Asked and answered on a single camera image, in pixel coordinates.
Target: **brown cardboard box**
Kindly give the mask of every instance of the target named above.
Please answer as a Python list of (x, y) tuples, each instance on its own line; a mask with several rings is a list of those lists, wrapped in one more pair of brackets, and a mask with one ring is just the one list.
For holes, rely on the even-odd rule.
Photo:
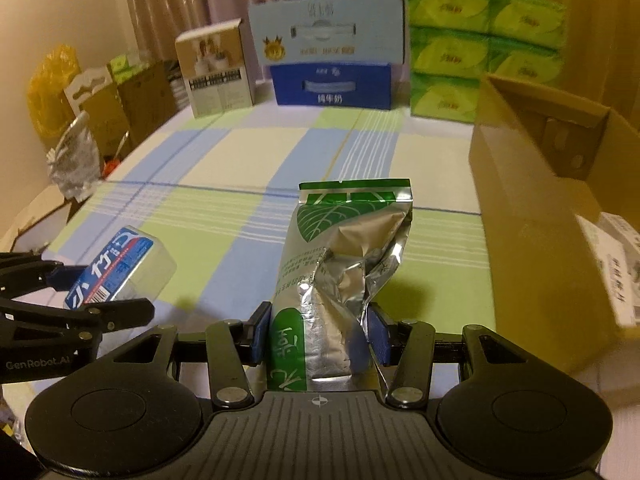
[(604, 210), (640, 228), (638, 131), (587, 99), (487, 76), (469, 161), (498, 332), (567, 372), (640, 339), (617, 326), (575, 219)]
[(119, 84), (118, 94), (134, 148), (177, 113), (161, 61)]
[[(89, 114), (89, 128), (102, 156), (113, 156), (122, 137), (129, 129), (127, 117), (118, 99), (116, 83), (110, 83), (88, 97), (80, 106)], [(128, 155), (131, 147), (125, 145), (120, 156)]]

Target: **bed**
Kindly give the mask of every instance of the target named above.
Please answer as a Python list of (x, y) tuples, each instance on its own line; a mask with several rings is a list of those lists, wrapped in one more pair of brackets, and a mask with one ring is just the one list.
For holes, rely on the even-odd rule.
[[(271, 297), (300, 182), (408, 177), (414, 220), (405, 257), (376, 300), (396, 319), (420, 319), (439, 332), (459, 333), (469, 323), (494, 329), (467, 160), (471, 134), (472, 125), (412, 118), (404, 106), (278, 107), (264, 83), (252, 108), (197, 119), (186, 108), (169, 120), (101, 184), (44, 257), (87, 264), (125, 225), (154, 235), (177, 272), (154, 301), (152, 324), (200, 331), (213, 320), (246, 319)], [(52, 306), (63, 298), (50, 290), (28, 296)], [(106, 335), (100, 353), (144, 330)], [(187, 381), (208, 396), (203, 379), (194, 370)], [(432, 394), (456, 381), (455, 368), (434, 370)], [(48, 384), (9, 386), (5, 393), (24, 415)], [(610, 455), (603, 464), (619, 466)]]

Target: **green tissue pack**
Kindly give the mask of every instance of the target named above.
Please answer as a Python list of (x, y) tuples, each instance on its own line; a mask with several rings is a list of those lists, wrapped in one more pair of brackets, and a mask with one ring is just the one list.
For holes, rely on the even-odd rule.
[(489, 0), (408, 0), (409, 24), (488, 32)]
[(411, 114), (472, 123), (480, 82), (459, 77), (411, 74)]
[(491, 38), (488, 72), (555, 86), (562, 71), (562, 57), (555, 51), (515, 40)]
[(489, 33), (539, 46), (564, 46), (564, 6), (548, 0), (490, 0)]
[(411, 70), (430, 75), (480, 78), (486, 72), (489, 38), (471, 32), (412, 27)]

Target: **white product box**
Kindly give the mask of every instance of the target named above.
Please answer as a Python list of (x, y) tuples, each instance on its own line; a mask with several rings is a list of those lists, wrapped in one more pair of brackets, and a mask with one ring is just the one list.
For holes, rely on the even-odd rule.
[(626, 268), (631, 275), (631, 287), (636, 309), (636, 320), (640, 321), (640, 234), (622, 216), (600, 213), (598, 227), (613, 236), (625, 249)]
[(626, 269), (622, 244), (580, 215), (576, 215), (576, 218), (596, 258), (618, 325), (635, 326), (631, 276)]
[(244, 64), (242, 20), (195, 28), (175, 40), (194, 117), (254, 104), (255, 81)]

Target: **crumpled foil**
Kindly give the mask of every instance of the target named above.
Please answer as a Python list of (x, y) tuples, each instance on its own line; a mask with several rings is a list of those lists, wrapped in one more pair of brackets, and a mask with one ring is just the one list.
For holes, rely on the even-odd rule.
[(49, 178), (68, 200), (89, 198), (100, 180), (100, 152), (89, 130), (89, 114), (82, 111), (47, 153)]
[(401, 262), (412, 219), (409, 181), (300, 187), (272, 302), (268, 387), (378, 389), (366, 309)]

